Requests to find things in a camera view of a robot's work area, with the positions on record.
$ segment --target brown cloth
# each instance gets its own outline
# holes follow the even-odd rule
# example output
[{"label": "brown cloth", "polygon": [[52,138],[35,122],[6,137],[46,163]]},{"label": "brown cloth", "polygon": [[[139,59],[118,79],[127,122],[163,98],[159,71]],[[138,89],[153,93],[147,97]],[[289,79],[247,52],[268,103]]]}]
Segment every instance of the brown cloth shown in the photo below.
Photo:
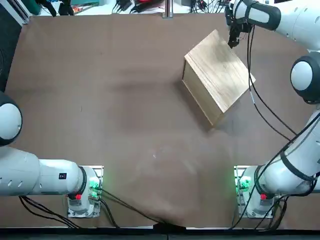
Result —
[{"label": "brown cloth", "polygon": [[[13,146],[39,158],[104,165],[105,189],[152,216],[187,227],[229,227],[234,165],[264,164],[286,140],[264,123],[248,92],[206,132],[181,78],[184,55],[214,29],[228,40],[223,14],[32,17],[22,28],[6,89],[23,114]],[[245,39],[235,52],[246,63]],[[314,108],[290,83],[292,64],[306,53],[277,33],[255,31],[256,88],[297,132]],[[66,214],[63,197],[34,198]],[[290,199],[281,227],[319,229],[319,199]],[[32,216],[17,197],[1,201],[0,227],[60,225]],[[120,226],[153,223],[114,203],[110,208]],[[101,215],[75,222],[110,226]]]}]

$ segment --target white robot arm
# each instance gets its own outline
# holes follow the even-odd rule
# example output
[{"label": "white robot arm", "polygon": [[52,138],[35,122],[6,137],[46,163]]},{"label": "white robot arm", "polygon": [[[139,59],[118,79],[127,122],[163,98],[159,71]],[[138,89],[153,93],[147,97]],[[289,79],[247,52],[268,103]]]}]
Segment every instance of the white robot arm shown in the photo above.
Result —
[{"label": "white robot arm", "polygon": [[[317,0],[291,0],[275,5],[233,0],[226,7],[225,15],[230,26],[228,44],[231,48],[238,45],[240,33],[249,32],[252,25],[275,31],[306,47],[309,54],[297,59],[292,66],[291,84],[307,104],[320,103],[320,5]],[[308,123],[319,113],[317,107]],[[303,194],[310,190],[311,182],[316,179],[314,176],[320,172],[319,121],[316,119],[279,154],[260,179],[258,176],[266,165],[250,166],[245,170],[243,176],[251,179],[248,191],[243,192],[248,217],[263,217],[275,195]],[[318,182],[314,192],[319,189]]]},{"label": "white robot arm", "polygon": [[101,179],[88,166],[63,159],[38,159],[7,145],[22,129],[18,105],[0,91],[0,196],[67,195],[71,217],[97,217],[92,186]]}]

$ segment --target label on robot arm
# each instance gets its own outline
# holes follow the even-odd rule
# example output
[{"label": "label on robot arm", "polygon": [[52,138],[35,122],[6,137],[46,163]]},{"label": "label on robot arm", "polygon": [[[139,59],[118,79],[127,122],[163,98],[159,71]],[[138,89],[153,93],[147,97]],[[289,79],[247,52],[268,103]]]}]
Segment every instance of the label on robot arm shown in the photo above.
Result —
[{"label": "label on robot arm", "polygon": [[67,179],[67,173],[59,173],[59,179]]},{"label": "label on robot arm", "polygon": [[260,205],[261,206],[271,206],[272,205],[272,200],[270,200],[270,199],[260,200]]},{"label": "label on robot arm", "polygon": [[71,206],[81,206],[81,200],[71,200],[71,199],[69,199],[69,205],[71,205]]}]

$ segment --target green led light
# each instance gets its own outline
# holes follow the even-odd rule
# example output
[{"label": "green led light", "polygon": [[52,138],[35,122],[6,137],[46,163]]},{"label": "green led light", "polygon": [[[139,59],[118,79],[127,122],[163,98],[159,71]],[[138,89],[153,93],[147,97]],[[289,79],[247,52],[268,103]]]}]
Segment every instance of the green led light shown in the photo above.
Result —
[{"label": "green led light", "polygon": [[94,181],[94,180],[92,180],[92,181],[90,181],[89,186],[90,186],[90,188],[95,189],[95,188],[99,187],[99,183]]},{"label": "green led light", "polygon": [[244,192],[248,191],[248,188],[250,186],[251,177],[249,176],[243,176],[240,179],[240,189],[242,189]]}]

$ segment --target wooden box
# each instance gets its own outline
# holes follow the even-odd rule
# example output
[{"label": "wooden box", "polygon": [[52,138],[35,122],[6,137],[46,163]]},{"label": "wooden box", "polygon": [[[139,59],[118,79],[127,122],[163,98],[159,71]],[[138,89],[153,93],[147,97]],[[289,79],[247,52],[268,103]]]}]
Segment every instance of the wooden box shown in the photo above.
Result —
[{"label": "wooden box", "polygon": [[249,88],[247,67],[217,30],[184,56],[182,81],[212,127]]}]

